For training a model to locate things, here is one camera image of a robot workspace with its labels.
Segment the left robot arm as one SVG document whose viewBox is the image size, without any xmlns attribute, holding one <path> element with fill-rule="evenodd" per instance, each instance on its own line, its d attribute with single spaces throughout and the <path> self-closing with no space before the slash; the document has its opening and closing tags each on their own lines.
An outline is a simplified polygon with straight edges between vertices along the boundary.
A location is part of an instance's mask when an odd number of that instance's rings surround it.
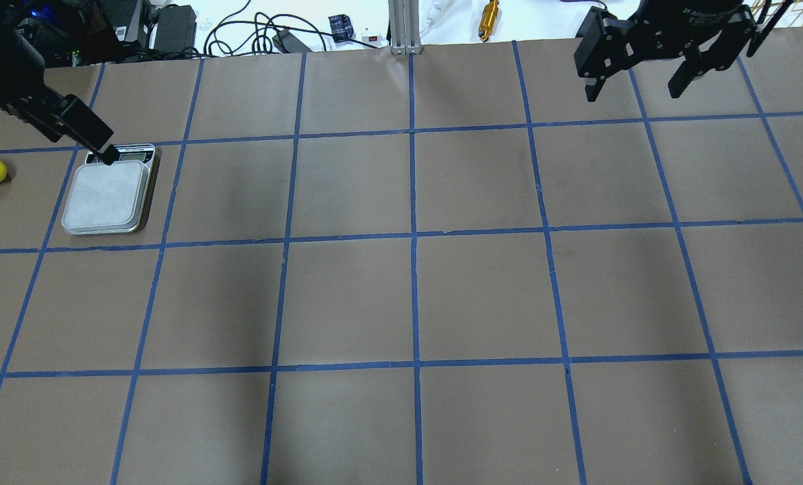
<svg viewBox="0 0 803 485">
<path fill-rule="evenodd" d="M 108 124 L 78 96 L 47 86 L 43 56 L 16 30 L 17 16 L 0 4 L 0 109 L 51 142 L 68 136 L 100 162 L 118 162 L 121 153 Z"/>
</svg>

